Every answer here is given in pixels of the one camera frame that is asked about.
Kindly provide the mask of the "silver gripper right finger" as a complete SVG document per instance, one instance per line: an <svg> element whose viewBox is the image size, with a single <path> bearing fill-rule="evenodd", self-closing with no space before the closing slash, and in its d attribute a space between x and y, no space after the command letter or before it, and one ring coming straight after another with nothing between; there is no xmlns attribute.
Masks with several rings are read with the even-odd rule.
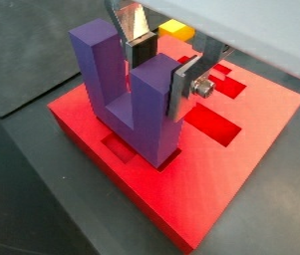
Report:
<svg viewBox="0 0 300 255"><path fill-rule="evenodd" d="M208 98L215 91L215 82L208 78L211 69L234 52L234 48L203 32L193 37L195 55L172 72L169 87L168 117L179 122L192 108L192 96Z"/></svg>

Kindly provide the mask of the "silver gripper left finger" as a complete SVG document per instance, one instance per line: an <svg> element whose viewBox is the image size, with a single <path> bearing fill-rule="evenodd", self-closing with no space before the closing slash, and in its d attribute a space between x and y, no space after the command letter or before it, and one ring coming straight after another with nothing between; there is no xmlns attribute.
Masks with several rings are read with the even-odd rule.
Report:
<svg viewBox="0 0 300 255"><path fill-rule="evenodd" d="M157 34L151 30L144 5L135 0L105 0L123 40L125 57L135 69L156 56Z"/></svg>

